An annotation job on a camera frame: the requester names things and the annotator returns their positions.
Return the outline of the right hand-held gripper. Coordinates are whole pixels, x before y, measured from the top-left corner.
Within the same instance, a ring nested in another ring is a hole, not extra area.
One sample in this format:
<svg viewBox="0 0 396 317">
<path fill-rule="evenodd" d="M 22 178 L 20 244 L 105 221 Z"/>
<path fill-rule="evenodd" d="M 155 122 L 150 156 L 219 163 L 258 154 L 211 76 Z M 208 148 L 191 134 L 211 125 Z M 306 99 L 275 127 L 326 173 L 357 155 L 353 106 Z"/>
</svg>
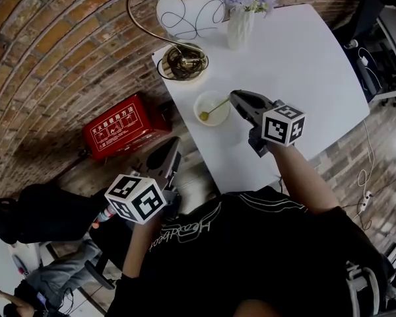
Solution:
<svg viewBox="0 0 396 317">
<path fill-rule="evenodd" d="M 248 143 L 259 157 L 268 153 L 267 143 L 293 145 L 303 134 L 306 113 L 282 101 L 248 90 L 233 90 L 230 103 L 253 128 Z"/>
</svg>

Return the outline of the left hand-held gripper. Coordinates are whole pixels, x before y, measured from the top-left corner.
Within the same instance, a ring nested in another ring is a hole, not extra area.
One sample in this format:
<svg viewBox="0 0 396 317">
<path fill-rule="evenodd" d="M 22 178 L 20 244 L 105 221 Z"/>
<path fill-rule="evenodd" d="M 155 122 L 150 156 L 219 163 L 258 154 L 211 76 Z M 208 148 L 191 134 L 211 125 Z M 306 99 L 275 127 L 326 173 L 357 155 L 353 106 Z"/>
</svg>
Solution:
<svg viewBox="0 0 396 317">
<path fill-rule="evenodd" d="M 120 174 L 104 194 L 121 218 L 143 225 L 163 212 L 166 220 L 178 216 L 182 197 L 172 185 L 182 159 L 181 140 L 171 137 L 157 145 L 146 160 L 146 173 Z"/>
</svg>

